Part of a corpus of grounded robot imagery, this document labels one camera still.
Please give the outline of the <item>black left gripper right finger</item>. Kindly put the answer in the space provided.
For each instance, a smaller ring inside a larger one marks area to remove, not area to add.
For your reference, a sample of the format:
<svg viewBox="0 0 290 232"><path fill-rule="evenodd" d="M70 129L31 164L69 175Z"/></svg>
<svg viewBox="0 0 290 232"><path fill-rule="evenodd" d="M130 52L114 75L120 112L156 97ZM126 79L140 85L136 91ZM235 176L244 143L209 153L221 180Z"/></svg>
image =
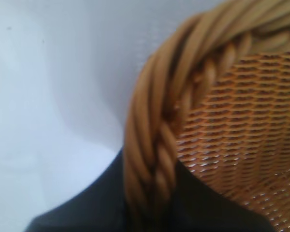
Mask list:
<svg viewBox="0 0 290 232"><path fill-rule="evenodd" d="M170 232L258 232L258 217L224 198L178 162Z"/></svg>

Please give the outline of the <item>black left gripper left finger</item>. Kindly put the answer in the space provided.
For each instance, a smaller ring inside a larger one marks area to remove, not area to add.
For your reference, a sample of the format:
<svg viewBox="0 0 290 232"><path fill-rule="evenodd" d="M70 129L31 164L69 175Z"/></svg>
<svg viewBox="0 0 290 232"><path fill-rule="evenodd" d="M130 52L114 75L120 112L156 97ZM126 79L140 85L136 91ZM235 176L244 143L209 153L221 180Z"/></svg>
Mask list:
<svg viewBox="0 0 290 232"><path fill-rule="evenodd" d="M123 189L123 155L85 190L35 217L28 232L133 232Z"/></svg>

